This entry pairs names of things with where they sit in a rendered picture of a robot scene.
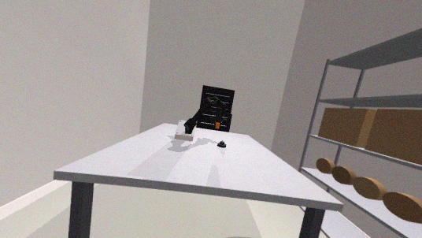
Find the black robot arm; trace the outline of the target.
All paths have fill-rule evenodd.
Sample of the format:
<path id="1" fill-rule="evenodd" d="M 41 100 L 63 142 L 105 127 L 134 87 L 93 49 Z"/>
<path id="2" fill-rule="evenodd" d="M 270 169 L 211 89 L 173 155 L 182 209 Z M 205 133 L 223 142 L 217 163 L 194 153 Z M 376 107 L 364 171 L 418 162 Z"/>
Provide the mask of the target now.
<path id="1" fill-rule="evenodd" d="M 211 100 L 213 100 L 215 103 L 213 103 Z M 199 109 L 199 111 L 189 120 L 186 121 L 184 124 L 185 126 L 185 134 L 192 134 L 192 131 L 197 124 L 197 120 L 200 118 L 201 115 L 207 110 L 210 109 L 212 106 L 215 106 L 215 104 L 218 104 L 219 106 L 216 107 L 217 111 L 216 113 L 225 113 L 226 112 L 226 104 L 224 104 L 222 101 L 220 101 L 216 96 L 215 97 L 208 97 L 204 100 L 202 103 L 202 107 Z"/>

